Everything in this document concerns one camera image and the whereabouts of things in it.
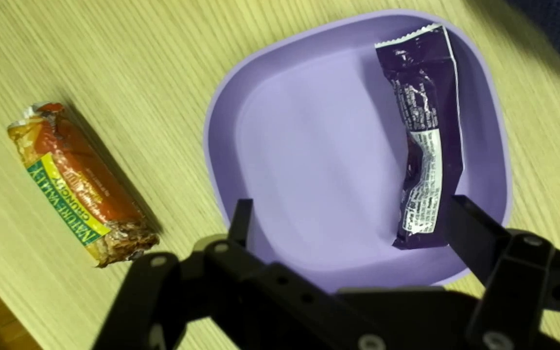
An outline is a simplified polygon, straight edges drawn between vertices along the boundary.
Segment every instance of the wooden table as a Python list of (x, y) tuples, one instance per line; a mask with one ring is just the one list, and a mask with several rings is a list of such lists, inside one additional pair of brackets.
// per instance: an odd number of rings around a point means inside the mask
[[(463, 27), (496, 80), (514, 159), (512, 225), (560, 247), (560, 56), (518, 12), (481, 0), (0, 2), (0, 295), (43, 348), (88, 348), (127, 264), (92, 260), (6, 138), (22, 109), (71, 99), (187, 257), (224, 231), (203, 153), (214, 87), (246, 56), (356, 13), (409, 8)], [(475, 278), (456, 282), (479, 295)], [(560, 317), (547, 332), (560, 338)], [(183, 348), (232, 348), (211, 321)]]

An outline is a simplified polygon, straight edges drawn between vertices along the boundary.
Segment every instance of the black robotic claw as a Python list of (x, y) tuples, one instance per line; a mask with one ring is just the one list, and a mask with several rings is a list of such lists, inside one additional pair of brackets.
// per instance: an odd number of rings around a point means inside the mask
[(450, 245), (487, 286), (483, 299), (432, 288), (325, 293), (246, 249), (251, 214), (253, 200), (240, 200), (228, 239), (187, 260), (137, 258), (94, 348), (176, 348), (201, 317), (240, 348), (560, 348), (539, 332), (543, 309), (560, 311), (560, 251), (465, 196), (448, 216)]

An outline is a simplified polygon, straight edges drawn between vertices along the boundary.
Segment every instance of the snack bar wrapper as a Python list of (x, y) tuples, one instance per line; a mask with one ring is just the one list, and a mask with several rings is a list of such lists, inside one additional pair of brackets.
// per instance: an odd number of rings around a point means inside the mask
[(407, 177), (395, 247), (448, 245), (450, 200), (463, 171), (459, 80), (450, 33), (426, 25), (376, 45), (407, 128)]
[(22, 161), (100, 266), (139, 257), (156, 233), (141, 206), (73, 122), (65, 105), (32, 107), (8, 126)]

